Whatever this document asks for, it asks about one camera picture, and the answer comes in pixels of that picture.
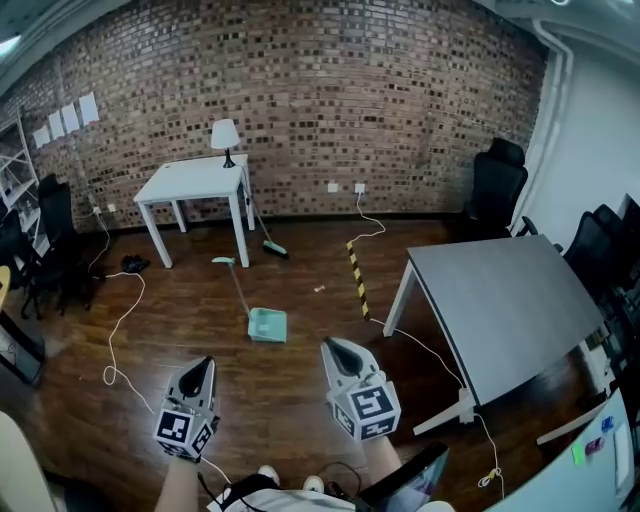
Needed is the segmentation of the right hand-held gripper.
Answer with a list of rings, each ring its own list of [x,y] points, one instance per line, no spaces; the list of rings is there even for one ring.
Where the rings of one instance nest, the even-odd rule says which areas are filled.
[[[399,424],[401,406],[394,384],[386,380],[384,372],[377,372],[379,366],[373,354],[349,340],[325,338],[321,355],[329,388],[334,389],[326,398],[336,423],[354,441],[393,433]],[[343,376],[361,375],[367,376],[343,386]]]

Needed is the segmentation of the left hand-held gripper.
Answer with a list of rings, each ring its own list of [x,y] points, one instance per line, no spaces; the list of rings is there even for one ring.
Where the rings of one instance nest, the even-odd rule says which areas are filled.
[[[165,453],[193,463],[201,460],[219,422],[215,386],[212,356],[193,360],[172,374],[153,431]]]

